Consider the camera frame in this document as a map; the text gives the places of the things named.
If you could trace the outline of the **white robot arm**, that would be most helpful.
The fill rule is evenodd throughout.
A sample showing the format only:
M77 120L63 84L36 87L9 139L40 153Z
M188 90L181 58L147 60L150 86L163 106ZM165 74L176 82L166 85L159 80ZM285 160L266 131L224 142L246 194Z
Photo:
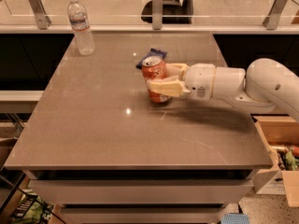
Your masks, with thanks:
M222 100L251 114L280 108L299 122L299 77L283 64L257 59L248 68L212 63L169 63L167 77L147 81L150 91L194 100Z

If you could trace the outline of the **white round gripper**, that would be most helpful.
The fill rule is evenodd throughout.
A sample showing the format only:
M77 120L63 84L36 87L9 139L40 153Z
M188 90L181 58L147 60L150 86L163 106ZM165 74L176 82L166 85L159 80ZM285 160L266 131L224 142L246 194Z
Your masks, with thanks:
M211 63L197 63L188 66L186 63L168 63L167 75L183 78L172 81L148 80L148 88L156 93L179 97L189 94L194 100L207 101L212 96L212 87L216 74L216 66Z

